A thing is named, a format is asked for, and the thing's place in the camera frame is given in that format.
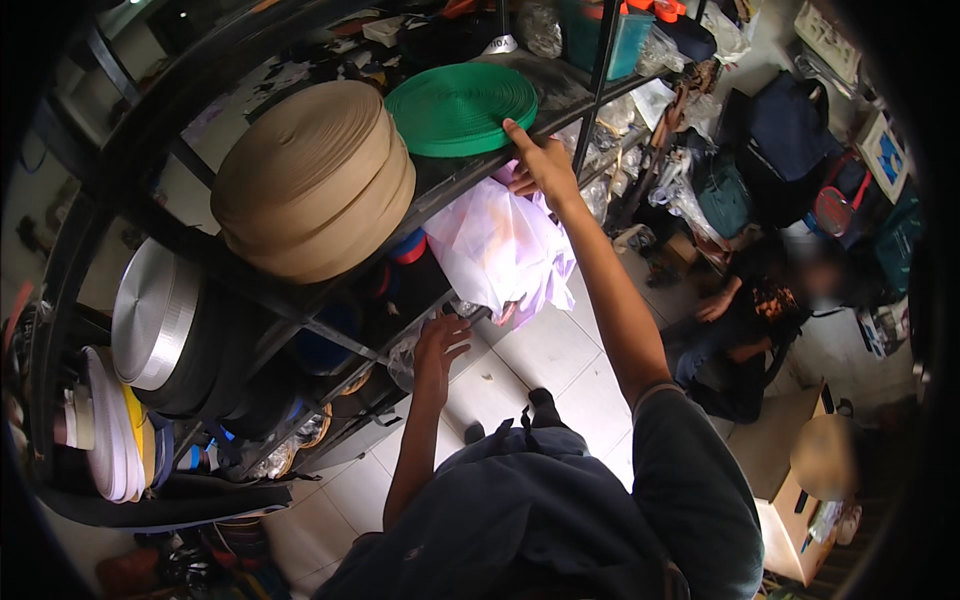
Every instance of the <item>foot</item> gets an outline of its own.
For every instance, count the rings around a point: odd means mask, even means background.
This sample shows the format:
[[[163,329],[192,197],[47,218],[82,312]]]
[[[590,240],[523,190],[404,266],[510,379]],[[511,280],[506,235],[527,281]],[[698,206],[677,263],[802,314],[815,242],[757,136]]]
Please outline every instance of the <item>foot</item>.
[[[479,442],[487,437],[487,434],[483,430],[483,425],[481,423],[474,423],[467,428],[467,431],[464,432],[464,444],[470,445],[474,442]]]
[[[553,395],[546,388],[531,390],[527,397],[530,398],[530,403],[534,405],[534,408],[540,408],[544,404],[553,404]]]

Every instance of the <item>hand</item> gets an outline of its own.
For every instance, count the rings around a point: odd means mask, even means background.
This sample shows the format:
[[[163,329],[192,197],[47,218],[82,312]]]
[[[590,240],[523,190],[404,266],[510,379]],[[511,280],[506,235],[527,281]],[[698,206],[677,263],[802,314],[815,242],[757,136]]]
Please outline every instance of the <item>hand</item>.
[[[754,344],[744,344],[743,346],[734,346],[727,350],[727,356],[729,356],[734,363],[745,363],[760,354],[760,350],[761,348]]]
[[[701,323],[716,321],[727,312],[732,301],[733,294],[726,292],[721,292],[701,301],[700,304],[697,305],[697,321]]]
[[[507,185],[507,189],[518,196],[542,190],[547,206],[558,214],[573,200],[583,203],[577,176],[573,174],[560,140],[547,139],[541,148],[513,119],[504,119],[503,131],[514,140],[520,157],[514,170],[514,181]]]
[[[446,404],[450,379],[450,363],[470,349],[464,344],[450,347],[473,337],[470,321],[457,315],[441,315],[428,323],[414,348],[414,402],[426,403],[439,414]]]

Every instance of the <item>beige webbing roll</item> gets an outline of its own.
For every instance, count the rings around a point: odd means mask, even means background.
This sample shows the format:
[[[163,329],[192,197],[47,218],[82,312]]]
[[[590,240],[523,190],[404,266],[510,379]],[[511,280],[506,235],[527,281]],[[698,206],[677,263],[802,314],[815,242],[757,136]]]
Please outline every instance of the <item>beige webbing roll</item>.
[[[210,203],[231,250],[310,283],[375,251],[406,213],[415,183],[379,93],[331,82],[261,116],[224,159]]]

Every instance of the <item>teal storage bin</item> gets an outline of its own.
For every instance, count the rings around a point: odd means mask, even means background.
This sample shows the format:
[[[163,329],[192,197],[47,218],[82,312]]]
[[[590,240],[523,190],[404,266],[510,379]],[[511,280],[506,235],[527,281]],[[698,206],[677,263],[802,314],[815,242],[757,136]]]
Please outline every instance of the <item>teal storage bin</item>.
[[[562,0],[562,4],[568,58],[574,66],[590,73],[596,61],[603,5],[582,0]],[[653,23],[654,16],[649,12],[620,14],[616,25],[616,38],[613,41],[613,53],[610,56],[610,68],[607,69],[608,80],[620,79],[634,72],[640,48]]]

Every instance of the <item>green webbing roll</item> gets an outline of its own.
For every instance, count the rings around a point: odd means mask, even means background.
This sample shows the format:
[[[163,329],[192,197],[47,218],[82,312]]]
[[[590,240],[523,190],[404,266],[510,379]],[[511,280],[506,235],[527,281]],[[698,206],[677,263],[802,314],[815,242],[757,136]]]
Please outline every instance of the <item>green webbing roll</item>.
[[[513,69],[463,62],[424,71],[385,101],[412,155],[472,156],[510,143],[501,124],[523,129],[537,116],[537,92]]]

